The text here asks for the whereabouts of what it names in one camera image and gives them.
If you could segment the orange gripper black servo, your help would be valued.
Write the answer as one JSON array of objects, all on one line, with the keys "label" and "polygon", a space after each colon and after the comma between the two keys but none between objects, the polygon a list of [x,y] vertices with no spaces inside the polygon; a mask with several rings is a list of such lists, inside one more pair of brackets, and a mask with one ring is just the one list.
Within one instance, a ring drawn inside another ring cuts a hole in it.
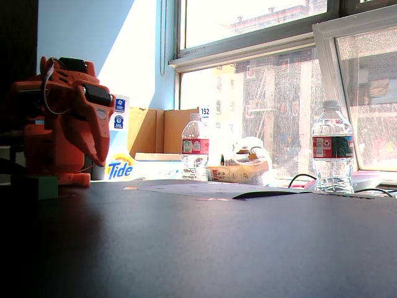
[{"label": "orange gripper black servo", "polygon": [[[104,166],[109,151],[109,120],[115,109],[114,96],[107,87],[82,79],[74,81],[73,88],[78,148],[94,163]],[[76,109],[86,109],[86,115]]]}]

